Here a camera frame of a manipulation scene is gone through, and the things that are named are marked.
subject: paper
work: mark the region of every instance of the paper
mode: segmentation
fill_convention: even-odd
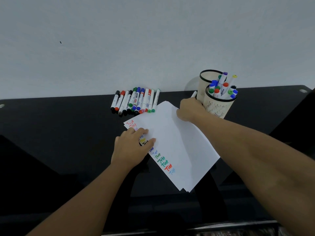
[[[140,143],[145,143],[144,138],[156,138],[149,154],[179,190],[190,192],[220,157],[206,136],[194,124],[180,120],[176,110],[165,101],[155,113],[138,115],[124,124],[149,129]],[[172,174],[165,169],[167,165],[172,166]]]

